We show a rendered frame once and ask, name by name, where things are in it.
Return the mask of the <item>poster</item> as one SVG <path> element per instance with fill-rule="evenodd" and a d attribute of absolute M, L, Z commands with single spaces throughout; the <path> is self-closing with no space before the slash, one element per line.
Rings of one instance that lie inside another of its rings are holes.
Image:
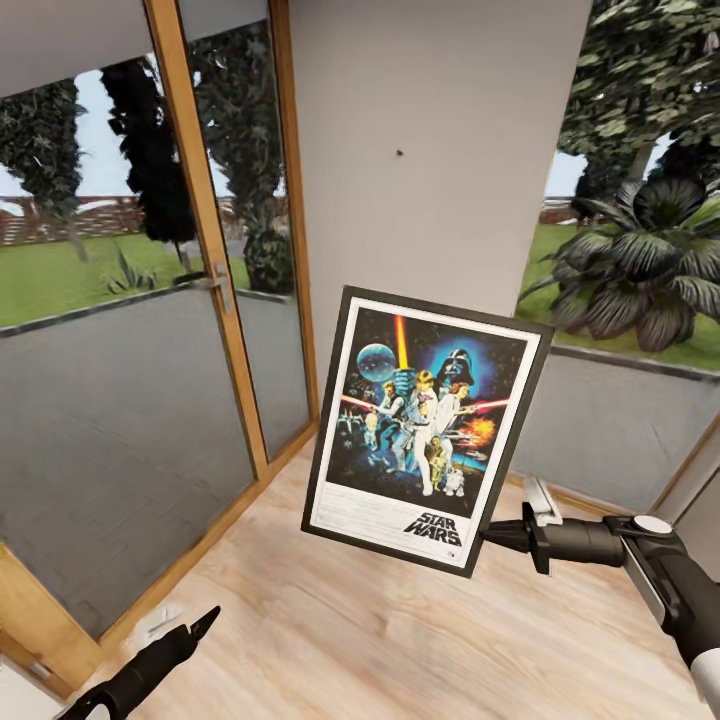
<path fill-rule="evenodd" d="M 301 531 L 471 579 L 555 331 L 344 285 Z"/>

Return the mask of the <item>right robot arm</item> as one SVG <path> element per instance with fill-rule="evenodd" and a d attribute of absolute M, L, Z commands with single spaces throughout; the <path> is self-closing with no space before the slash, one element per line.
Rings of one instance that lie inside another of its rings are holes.
<path fill-rule="evenodd" d="M 479 536 L 530 551 L 540 574 L 549 574 L 549 559 L 623 566 L 720 720 L 720 584 L 690 558 L 674 527 L 647 515 L 561 517 L 540 476 L 521 481 L 529 500 L 522 518 L 490 522 Z"/>

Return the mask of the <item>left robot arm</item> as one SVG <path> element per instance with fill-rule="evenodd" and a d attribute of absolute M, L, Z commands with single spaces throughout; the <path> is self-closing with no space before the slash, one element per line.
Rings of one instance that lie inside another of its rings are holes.
<path fill-rule="evenodd" d="M 191 633 L 186 625 L 167 634 L 159 631 L 184 608 L 182 602 L 170 602 L 141 617 L 134 627 L 138 654 L 114 678 L 88 690 L 51 720 L 125 720 L 174 667 L 189 660 L 221 612 L 216 606 L 191 625 Z"/>

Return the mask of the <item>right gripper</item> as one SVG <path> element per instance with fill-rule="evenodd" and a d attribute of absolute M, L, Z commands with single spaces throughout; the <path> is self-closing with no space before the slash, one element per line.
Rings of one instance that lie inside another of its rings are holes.
<path fill-rule="evenodd" d="M 535 521 L 533 507 L 522 504 L 522 518 L 490 522 L 488 530 L 478 530 L 479 536 L 533 556 L 536 570 L 549 574 L 549 559 L 590 563 L 592 542 L 584 526 L 587 520 L 562 517 L 562 523 L 547 523 L 540 527 Z"/>

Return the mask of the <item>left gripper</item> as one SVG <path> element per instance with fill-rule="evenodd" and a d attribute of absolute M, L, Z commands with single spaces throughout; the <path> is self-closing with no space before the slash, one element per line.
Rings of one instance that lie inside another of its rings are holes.
<path fill-rule="evenodd" d="M 124 666 L 124 669 L 135 671 L 142 682 L 143 694 L 140 704 L 174 667 L 188 661 L 196 652 L 198 642 L 207 634 L 220 612 L 221 606 L 216 606 L 191 625 L 191 633 L 186 625 L 178 626 L 160 640 L 151 643 L 146 649 L 139 651 Z"/>

